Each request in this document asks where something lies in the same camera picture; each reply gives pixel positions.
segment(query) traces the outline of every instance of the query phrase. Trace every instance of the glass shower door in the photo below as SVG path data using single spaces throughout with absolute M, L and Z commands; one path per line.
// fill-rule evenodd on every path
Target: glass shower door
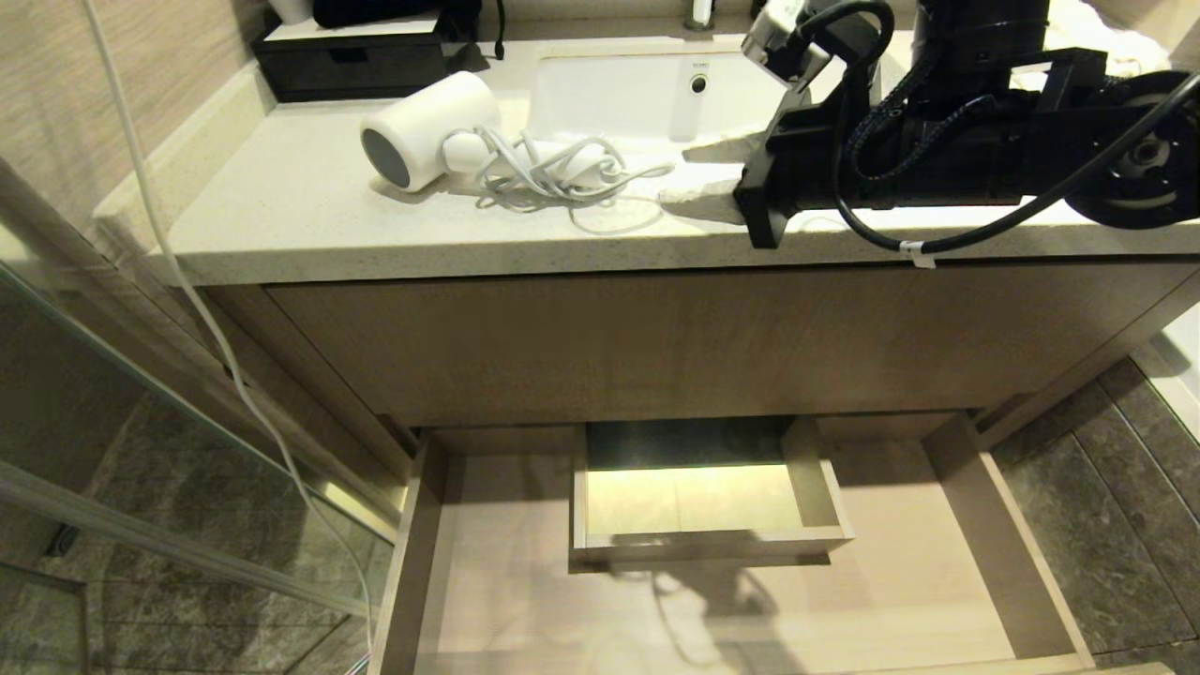
M 378 604 L 392 544 L 320 484 Z M 366 653 L 355 562 L 290 476 L 4 264 L 0 563 L 0 675 L 346 673 Z

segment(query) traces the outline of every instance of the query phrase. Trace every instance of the faucet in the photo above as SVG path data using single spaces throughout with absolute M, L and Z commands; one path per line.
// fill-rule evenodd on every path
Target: faucet
M 715 0 L 691 0 L 691 17 L 683 22 L 683 26 L 695 31 L 712 30 L 713 2 Z

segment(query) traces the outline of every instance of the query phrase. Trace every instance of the sink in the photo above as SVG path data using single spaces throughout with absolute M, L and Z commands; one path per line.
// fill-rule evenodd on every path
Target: sink
M 784 91 L 740 52 L 546 58 L 528 130 L 542 141 L 599 135 L 625 151 L 672 149 L 762 131 Z

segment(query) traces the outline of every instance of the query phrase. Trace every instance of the white countertop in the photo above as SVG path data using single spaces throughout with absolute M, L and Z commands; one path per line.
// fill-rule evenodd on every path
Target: white countertop
M 589 22 L 576 22 L 592 30 Z M 512 40 L 504 61 L 479 73 L 502 102 L 504 127 L 524 126 L 538 59 L 589 53 L 736 50 L 740 32 L 715 40 L 674 36 Z M 640 25 L 653 34 L 654 25 Z M 484 49 L 490 53 L 490 47 Z M 907 40 L 893 52 L 904 58 Z M 835 73 L 814 85 L 828 91 Z M 484 276 L 565 271 L 796 265 L 898 261 L 852 233 L 835 211 L 794 216 L 775 251 L 750 246 L 744 227 L 664 213 L 661 187 L 736 179 L 738 165 L 685 165 L 640 180 L 608 207 L 551 207 L 516 214 L 481 208 L 463 180 L 443 178 L 404 195 L 378 177 L 359 144 L 364 115 L 389 101 L 276 107 L 174 222 L 172 243 L 198 285 Z M 631 157 L 631 163 L 660 157 Z M 989 222 L 1012 207 L 863 210 L 874 227 L 901 239 L 944 237 Z M 946 258 L 1169 255 L 1200 252 L 1200 222 L 1150 232 L 1094 225 L 1058 203 L 996 239 Z M 151 267 L 168 283 L 157 251 Z

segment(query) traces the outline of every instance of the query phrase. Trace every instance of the vanity cabinet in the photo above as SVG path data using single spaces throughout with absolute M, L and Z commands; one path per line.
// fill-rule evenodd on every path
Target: vanity cabinet
M 371 411 L 425 428 L 1001 410 L 1050 387 L 1198 269 L 839 265 L 266 293 Z
M 415 455 L 373 675 L 1038 675 L 1093 662 L 988 449 L 1200 300 L 1200 261 L 206 291 Z M 798 522 L 745 467 L 662 503 L 592 480 L 588 423 L 754 416 L 793 420 Z

